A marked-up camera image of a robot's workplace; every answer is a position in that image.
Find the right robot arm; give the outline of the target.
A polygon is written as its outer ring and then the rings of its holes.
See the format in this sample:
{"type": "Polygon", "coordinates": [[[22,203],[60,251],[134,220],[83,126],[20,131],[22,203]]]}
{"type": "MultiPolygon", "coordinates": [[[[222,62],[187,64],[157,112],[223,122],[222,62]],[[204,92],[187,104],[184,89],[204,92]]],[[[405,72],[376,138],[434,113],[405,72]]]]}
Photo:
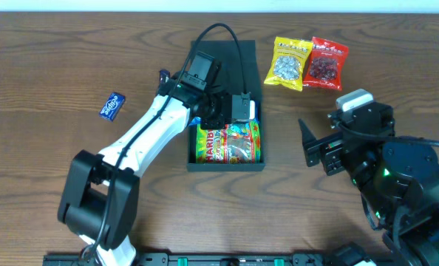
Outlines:
{"type": "Polygon", "coordinates": [[[307,166],[346,171],[393,265],[439,265],[438,141],[395,136],[391,106],[371,102],[328,115],[336,133],[316,139],[299,121],[307,166]]]}

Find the blue Oreo cookie pack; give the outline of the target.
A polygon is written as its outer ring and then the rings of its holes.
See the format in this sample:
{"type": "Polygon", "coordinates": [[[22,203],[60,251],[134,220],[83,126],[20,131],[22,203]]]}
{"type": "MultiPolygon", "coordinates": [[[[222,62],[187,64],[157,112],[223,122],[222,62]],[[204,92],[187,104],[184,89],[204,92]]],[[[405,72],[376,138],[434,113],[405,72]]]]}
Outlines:
{"type": "Polygon", "coordinates": [[[201,118],[200,117],[194,117],[190,123],[189,126],[196,126],[198,124],[201,124],[201,118]]]}

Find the blue eclipse mint box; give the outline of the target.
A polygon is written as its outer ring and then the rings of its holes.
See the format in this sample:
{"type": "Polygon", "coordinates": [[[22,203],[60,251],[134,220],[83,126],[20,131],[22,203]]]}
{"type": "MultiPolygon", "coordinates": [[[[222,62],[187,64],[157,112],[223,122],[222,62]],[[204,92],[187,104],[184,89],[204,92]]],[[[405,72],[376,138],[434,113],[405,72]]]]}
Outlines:
{"type": "Polygon", "coordinates": [[[99,117],[112,122],[122,108],[125,100],[126,97],[124,95],[113,92],[99,111],[99,117]]]}

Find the Haribo gummy bag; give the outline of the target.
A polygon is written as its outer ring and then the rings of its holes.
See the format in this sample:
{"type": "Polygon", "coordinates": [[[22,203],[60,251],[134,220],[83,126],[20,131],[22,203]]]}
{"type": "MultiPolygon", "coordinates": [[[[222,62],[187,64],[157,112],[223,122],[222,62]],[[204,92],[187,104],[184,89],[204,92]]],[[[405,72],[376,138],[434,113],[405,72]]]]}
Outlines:
{"type": "Polygon", "coordinates": [[[259,123],[228,124],[224,129],[196,128],[195,161],[209,164],[254,164],[260,161],[259,123]]]}

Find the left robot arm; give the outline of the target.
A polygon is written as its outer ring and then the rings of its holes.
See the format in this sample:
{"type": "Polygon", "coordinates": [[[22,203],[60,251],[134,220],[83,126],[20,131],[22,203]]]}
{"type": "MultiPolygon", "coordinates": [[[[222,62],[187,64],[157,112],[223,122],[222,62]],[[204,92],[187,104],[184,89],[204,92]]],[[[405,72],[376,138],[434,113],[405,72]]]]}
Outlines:
{"type": "Polygon", "coordinates": [[[78,263],[130,265],[136,250],[129,233],[137,216],[140,179],[154,158],[194,117],[221,129],[231,96],[212,92],[221,63],[204,52],[159,86],[148,111],[122,137],[93,154],[72,159],[58,207],[58,221],[85,241],[78,263]]]}

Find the yellow Hacks candy bag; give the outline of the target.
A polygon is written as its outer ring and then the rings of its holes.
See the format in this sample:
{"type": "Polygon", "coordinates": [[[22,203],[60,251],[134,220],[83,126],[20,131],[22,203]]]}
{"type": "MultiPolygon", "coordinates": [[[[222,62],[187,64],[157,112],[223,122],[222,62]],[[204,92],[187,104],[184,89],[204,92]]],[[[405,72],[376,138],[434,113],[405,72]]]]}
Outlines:
{"type": "Polygon", "coordinates": [[[302,91],[304,66],[312,48],[312,41],[277,36],[264,84],[302,91]]]}

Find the red Hacks candy bag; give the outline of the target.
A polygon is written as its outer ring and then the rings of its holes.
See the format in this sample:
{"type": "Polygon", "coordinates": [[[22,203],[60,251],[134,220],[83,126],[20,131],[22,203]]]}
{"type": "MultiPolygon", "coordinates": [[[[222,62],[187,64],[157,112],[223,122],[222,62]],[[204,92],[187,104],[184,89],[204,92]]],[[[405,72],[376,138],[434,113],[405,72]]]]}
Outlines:
{"type": "Polygon", "coordinates": [[[341,73],[349,55],[349,47],[318,37],[312,37],[312,42],[303,85],[341,91],[341,73]]]}

